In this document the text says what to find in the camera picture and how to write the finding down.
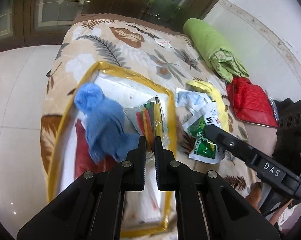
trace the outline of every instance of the floral bedspread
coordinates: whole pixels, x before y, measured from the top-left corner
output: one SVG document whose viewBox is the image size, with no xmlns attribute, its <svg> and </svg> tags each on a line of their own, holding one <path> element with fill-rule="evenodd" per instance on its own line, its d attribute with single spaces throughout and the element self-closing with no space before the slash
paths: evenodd
<svg viewBox="0 0 301 240">
<path fill-rule="evenodd" d="M 163 48 L 158 39 L 171 48 Z M 230 109 L 225 83 L 206 67 L 189 38 L 161 26 L 123 16 L 101 14 L 74 24 L 67 32 L 57 54 L 47 83 L 41 118 L 41 157 L 46 173 L 51 163 L 57 129 L 62 114 L 82 76 L 96 61 L 129 68 L 172 92 L 185 88 L 187 81 L 214 81 L 228 111 L 230 132 L 247 140 L 242 122 Z M 206 164 L 189 159 L 194 142 L 187 136 L 179 141 L 177 160 L 190 168 L 206 172 L 216 170 L 243 196 L 256 181 L 254 172 L 227 153 L 219 164 Z"/>
</svg>

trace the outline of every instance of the blue cloth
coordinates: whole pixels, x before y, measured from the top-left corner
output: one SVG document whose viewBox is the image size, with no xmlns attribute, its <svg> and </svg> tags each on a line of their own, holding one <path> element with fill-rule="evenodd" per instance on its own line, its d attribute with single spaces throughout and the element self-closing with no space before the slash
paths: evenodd
<svg viewBox="0 0 301 240">
<path fill-rule="evenodd" d="M 86 141 L 89 155 L 97 163 L 111 155 L 117 162 L 126 159 L 127 152 L 137 148 L 139 135 L 124 132 L 124 109 L 107 98 L 94 83 L 85 83 L 77 91 L 74 103 L 87 115 Z"/>
</svg>

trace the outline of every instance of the white wall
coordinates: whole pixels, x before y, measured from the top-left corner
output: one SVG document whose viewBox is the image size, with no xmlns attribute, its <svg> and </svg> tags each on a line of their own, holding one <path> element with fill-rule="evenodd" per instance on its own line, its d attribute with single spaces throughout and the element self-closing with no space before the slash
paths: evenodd
<svg viewBox="0 0 301 240">
<path fill-rule="evenodd" d="M 301 7 L 297 0 L 228 0 L 256 17 L 289 47 L 301 64 Z"/>
<path fill-rule="evenodd" d="M 254 84 L 277 100 L 301 99 L 296 0 L 219 0 L 204 20 L 230 41 Z"/>
</svg>

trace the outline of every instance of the brown blanket edge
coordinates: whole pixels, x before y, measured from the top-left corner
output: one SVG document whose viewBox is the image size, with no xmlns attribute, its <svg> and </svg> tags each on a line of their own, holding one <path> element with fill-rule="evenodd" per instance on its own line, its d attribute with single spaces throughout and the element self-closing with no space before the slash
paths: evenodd
<svg viewBox="0 0 301 240">
<path fill-rule="evenodd" d="M 167 34 L 180 35 L 180 36 L 187 37 L 186 35 L 181 34 L 180 32 L 172 31 L 171 29 L 160 26 L 160 25 L 156 25 L 156 24 L 146 22 L 146 21 L 143 21 L 143 20 L 140 20 L 140 19 L 126 17 L 126 16 L 113 14 L 113 13 L 80 14 L 79 16 L 77 16 L 74 19 L 73 24 L 78 23 L 78 22 L 83 22 L 83 21 L 99 20 L 99 19 L 118 20 L 118 21 L 123 21 L 123 22 L 130 22 L 130 23 L 142 25 L 142 26 L 145 26 L 145 27 L 148 27 L 148 28 L 160 31 L 160 32 L 164 32 L 164 33 L 167 33 Z"/>
</svg>

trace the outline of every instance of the red satin bag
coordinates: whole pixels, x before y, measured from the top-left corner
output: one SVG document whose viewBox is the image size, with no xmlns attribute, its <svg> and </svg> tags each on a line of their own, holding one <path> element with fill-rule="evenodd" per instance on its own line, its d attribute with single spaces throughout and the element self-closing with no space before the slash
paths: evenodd
<svg viewBox="0 0 301 240">
<path fill-rule="evenodd" d="M 228 100 L 234 115 L 244 122 L 277 127 L 266 93 L 248 78 L 233 77 L 227 87 Z"/>
</svg>

